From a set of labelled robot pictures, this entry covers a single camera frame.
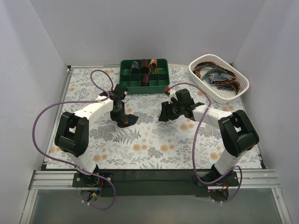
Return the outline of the black tie orange flowers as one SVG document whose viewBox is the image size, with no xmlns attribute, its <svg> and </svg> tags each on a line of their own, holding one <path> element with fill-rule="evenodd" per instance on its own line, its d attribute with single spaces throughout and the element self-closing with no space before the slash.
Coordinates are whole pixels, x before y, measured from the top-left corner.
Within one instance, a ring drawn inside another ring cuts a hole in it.
<svg viewBox="0 0 299 224">
<path fill-rule="evenodd" d="M 125 114 L 117 119 L 117 126 L 120 128 L 132 126 L 138 121 L 138 118 L 138 116 L 133 114 Z"/>
</svg>

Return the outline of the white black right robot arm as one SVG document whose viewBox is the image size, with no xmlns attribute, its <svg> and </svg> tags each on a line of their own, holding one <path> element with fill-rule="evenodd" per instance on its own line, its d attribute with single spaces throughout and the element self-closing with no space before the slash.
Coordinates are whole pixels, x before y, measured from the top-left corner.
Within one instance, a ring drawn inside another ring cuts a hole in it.
<svg viewBox="0 0 299 224">
<path fill-rule="evenodd" d="M 202 177 L 196 174 L 195 177 L 204 185 L 220 186 L 227 182 L 228 175 L 242 156 L 259 142 L 259 136 L 246 112 L 226 112 L 204 103 L 195 103 L 187 89 L 173 91 L 167 88 L 165 94 L 169 99 L 161 104 L 160 122 L 184 116 L 199 125 L 205 123 L 220 130 L 224 151 L 208 173 Z"/>
</svg>

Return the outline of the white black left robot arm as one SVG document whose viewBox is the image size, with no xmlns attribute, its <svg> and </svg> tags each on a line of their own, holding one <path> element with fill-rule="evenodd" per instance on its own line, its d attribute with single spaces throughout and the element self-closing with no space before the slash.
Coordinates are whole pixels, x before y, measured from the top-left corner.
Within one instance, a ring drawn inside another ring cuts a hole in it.
<svg viewBox="0 0 299 224">
<path fill-rule="evenodd" d="M 109 113 L 112 121 L 120 128 L 129 127 L 137 121 L 125 114 L 124 99 L 128 89 L 120 84 L 108 92 L 101 93 L 95 103 L 90 103 L 76 112 L 61 115 L 54 143 L 64 151 L 84 174 L 83 181 L 90 187 L 99 183 L 98 167 L 86 151 L 89 144 L 89 128 L 99 118 Z"/>
</svg>

